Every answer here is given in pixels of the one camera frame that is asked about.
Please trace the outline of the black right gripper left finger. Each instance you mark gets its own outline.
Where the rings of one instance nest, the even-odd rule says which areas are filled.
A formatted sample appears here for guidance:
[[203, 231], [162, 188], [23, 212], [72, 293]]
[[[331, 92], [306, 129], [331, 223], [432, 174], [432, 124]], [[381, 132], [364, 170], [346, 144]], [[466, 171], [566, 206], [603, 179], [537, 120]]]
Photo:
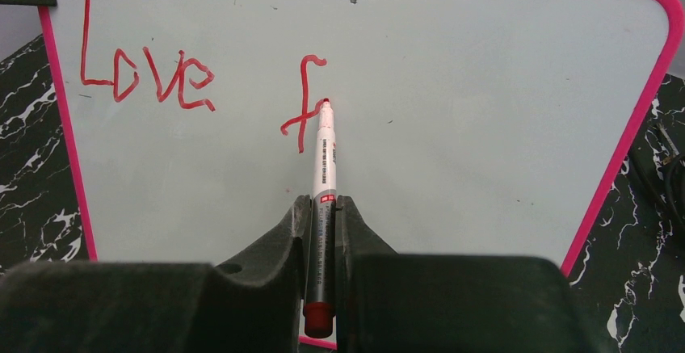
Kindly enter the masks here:
[[1, 280], [4, 352], [295, 352], [310, 198], [218, 265], [33, 262]]

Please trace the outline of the pink framed whiteboard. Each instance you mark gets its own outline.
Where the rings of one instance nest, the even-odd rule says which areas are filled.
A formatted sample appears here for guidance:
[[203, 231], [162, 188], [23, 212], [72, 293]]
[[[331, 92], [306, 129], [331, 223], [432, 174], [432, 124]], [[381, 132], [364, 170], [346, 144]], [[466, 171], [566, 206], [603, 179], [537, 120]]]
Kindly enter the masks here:
[[312, 190], [395, 250], [568, 271], [683, 37], [679, 0], [57, 0], [90, 255], [220, 262]]

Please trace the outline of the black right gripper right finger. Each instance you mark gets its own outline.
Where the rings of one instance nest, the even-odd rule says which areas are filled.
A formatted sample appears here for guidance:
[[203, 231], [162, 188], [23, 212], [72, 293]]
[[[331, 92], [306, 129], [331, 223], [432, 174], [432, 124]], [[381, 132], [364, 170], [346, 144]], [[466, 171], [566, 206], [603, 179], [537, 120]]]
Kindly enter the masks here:
[[341, 352], [594, 352], [565, 277], [529, 256], [400, 254], [338, 198]]

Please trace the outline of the white red whiteboard marker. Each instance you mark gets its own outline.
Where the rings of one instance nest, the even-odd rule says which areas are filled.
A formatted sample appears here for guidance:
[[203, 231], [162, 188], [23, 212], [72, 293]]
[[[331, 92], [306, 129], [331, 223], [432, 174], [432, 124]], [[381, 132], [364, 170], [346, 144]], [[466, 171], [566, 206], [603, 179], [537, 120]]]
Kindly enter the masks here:
[[311, 224], [303, 315], [305, 335], [328, 338], [333, 333], [334, 216], [337, 201], [337, 143], [334, 110], [321, 104], [311, 199]]

